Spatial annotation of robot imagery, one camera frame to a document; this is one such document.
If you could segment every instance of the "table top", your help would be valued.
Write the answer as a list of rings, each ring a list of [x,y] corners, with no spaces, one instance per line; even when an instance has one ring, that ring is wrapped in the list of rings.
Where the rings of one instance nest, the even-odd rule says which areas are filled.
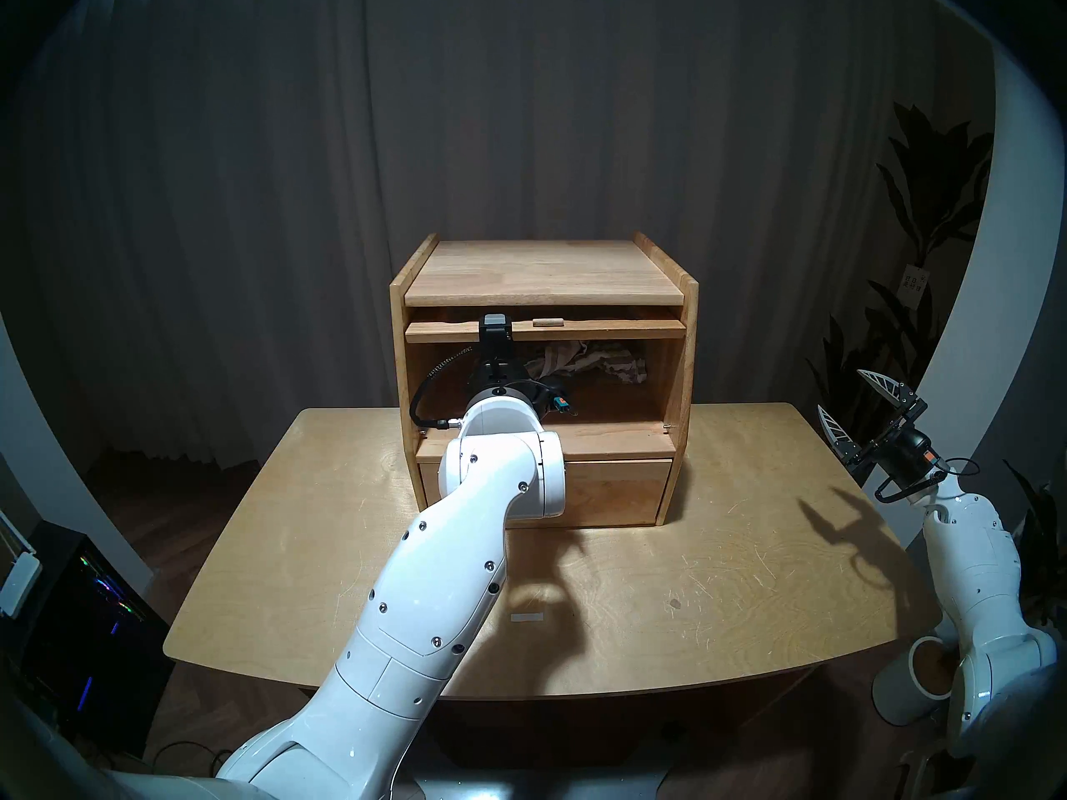
[[[396,409],[305,410],[219,538],[164,652],[319,685],[415,513]],[[509,530],[507,550],[507,585],[445,698],[759,676],[918,635],[940,617],[789,404],[694,405],[662,527]]]

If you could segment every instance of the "drawer front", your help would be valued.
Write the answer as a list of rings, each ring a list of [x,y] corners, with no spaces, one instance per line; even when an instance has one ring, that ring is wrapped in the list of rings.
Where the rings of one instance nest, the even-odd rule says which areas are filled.
[[[509,521],[507,527],[653,525],[667,486],[670,459],[567,463],[567,507],[556,518]],[[437,464],[421,464],[426,500],[441,500]]]

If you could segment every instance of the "wooden cabinet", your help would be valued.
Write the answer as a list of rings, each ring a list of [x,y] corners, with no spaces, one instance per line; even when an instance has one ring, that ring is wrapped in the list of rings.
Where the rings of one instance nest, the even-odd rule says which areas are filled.
[[[411,397],[440,362],[478,340],[478,319],[512,320],[516,349],[618,340],[646,362],[625,383],[599,370],[568,379],[576,415],[551,413],[567,465],[567,511],[508,527],[664,524],[689,427],[697,282],[644,235],[610,241],[441,241],[429,236],[389,287],[404,455],[419,508],[440,498],[437,466],[455,430],[420,431]],[[474,358],[439,375],[423,417],[463,414]]]

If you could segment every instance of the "crumpled cloth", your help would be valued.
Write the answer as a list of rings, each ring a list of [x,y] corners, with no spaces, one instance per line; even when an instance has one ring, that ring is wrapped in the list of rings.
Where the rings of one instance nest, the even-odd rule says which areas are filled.
[[[644,358],[635,357],[634,353],[614,340],[547,343],[542,355],[526,364],[526,371],[532,379],[542,379],[554,372],[573,375],[589,369],[602,369],[627,384],[640,384],[648,378]]]

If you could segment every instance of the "gray curtain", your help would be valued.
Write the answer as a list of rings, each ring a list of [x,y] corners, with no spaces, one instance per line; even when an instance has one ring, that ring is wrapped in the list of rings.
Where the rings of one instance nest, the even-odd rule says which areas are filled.
[[[904,249],[876,160],[929,108],[929,0],[82,0],[5,161],[120,449],[265,459],[395,403],[387,285],[430,231],[619,238],[701,285],[697,400],[805,355]]]

